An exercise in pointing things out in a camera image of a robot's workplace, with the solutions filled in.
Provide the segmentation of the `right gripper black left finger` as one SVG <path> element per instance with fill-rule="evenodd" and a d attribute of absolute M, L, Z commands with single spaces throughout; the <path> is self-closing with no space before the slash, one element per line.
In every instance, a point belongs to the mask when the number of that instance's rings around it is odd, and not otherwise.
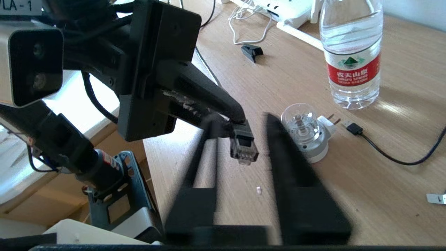
<path fill-rule="evenodd" d="M 214 224 L 218 191 L 218 138 L 213 136 L 214 133 L 218 133 L 217 123 L 206 121 L 164 225 L 167 244 L 191 244 L 197 228 L 207 228 Z M 210 139 L 215 146 L 210 164 L 210 169 L 214 172 L 214 186 L 195 188 L 202 153 L 206 141 Z"/>

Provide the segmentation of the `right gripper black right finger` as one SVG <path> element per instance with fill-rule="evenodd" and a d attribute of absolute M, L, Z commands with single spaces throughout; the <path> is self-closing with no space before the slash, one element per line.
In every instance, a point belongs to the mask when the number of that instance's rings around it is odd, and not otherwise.
<path fill-rule="evenodd" d="M 283 244 L 348 244 L 350 220 L 277 116 L 266 137 Z"/>

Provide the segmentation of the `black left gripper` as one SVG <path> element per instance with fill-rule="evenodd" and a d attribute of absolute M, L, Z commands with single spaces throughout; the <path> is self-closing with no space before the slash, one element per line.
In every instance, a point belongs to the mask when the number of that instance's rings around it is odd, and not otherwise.
<path fill-rule="evenodd" d="M 129 59 L 118 82 L 118 133 L 128 142 L 171 133 L 176 119 L 205 130 L 211 138 L 233 136 L 233 123 L 246 121 L 242 106 L 191 63 L 202 18 L 156 0 L 135 1 Z"/>

